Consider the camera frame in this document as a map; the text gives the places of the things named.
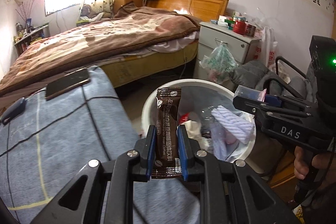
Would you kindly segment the person right hand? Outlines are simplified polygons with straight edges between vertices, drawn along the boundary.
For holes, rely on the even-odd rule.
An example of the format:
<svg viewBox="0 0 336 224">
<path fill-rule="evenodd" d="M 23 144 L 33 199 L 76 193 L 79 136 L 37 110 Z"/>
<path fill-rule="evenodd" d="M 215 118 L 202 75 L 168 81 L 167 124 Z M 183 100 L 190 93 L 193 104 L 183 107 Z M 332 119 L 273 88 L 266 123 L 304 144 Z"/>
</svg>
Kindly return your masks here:
<svg viewBox="0 0 336 224">
<path fill-rule="evenodd" d="M 305 152 L 303 148 L 296 147 L 294 150 L 294 175 L 297 179 L 303 180 L 309 173 L 309 167 L 316 169 L 327 170 L 331 153 L 323 153 L 316 155 L 310 164 L 305 160 Z M 325 189 L 327 186 L 335 184 L 335 157 L 331 162 L 326 178 L 324 179 L 320 189 Z"/>
</svg>

